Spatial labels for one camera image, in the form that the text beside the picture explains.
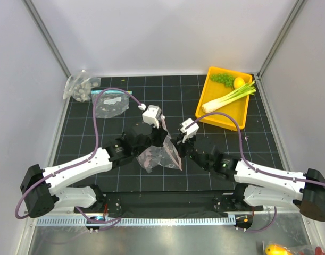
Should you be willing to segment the pink zip top bag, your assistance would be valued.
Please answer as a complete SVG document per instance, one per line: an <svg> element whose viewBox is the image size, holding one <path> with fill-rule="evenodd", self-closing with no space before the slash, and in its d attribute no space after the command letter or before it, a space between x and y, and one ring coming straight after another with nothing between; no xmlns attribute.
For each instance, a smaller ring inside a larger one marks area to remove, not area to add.
<svg viewBox="0 0 325 255"><path fill-rule="evenodd" d="M167 129L164 115L160 117L160 121L163 130L167 131L167 136L164 138L163 146L150 146L137 157L137 161L148 173L158 165L166 168L182 170L182 160L171 141L172 137Z"/></svg>

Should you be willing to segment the green leek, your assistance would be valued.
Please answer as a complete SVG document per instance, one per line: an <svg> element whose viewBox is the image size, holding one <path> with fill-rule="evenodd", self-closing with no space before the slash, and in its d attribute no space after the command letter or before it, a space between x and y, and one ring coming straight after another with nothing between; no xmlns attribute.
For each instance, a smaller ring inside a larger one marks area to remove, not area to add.
<svg viewBox="0 0 325 255"><path fill-rule="evenodd" d="M233 103L241 98L254 94L256 88L254 87L255 81L244 84L239 89L235 89L232 92L226 94L217 99L208 101L202 105L202 110L204 113L211 113L217 109L220 109L228 104Z"/></svg>

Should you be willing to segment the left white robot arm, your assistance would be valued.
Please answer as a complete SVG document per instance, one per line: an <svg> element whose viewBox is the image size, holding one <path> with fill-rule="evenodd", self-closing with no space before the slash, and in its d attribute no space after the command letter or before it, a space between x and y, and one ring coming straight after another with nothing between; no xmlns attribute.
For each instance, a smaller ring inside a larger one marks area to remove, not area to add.
<svg viewBox="0 0 325 255"><path fill-rule="evenodd" d="M100 212L105 200L98 186L70 186L92 175L131 164L149 147L163 147L167 135L163 121L157 124L141 121L122 136L81 158L44 169L38 164L30 166L20 185L20 202L25 203L28 212L25 217L37 218L59 207L82 207Z"/></svg>

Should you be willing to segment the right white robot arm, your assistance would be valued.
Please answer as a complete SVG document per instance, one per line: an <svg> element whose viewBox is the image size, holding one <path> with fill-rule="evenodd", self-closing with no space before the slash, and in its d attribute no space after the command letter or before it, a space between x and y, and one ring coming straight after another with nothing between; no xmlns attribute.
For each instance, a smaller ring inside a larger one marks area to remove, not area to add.
<svg viewBox="0 0 325 255"><path fill-rule="evenodd" d="M232 205L237 210L270 206L298 209L312 220L325 222L325 178L316 169L283 171L219 152L208 139L172 139L180 157L188 157L210 175L237 184Z"/></svg>

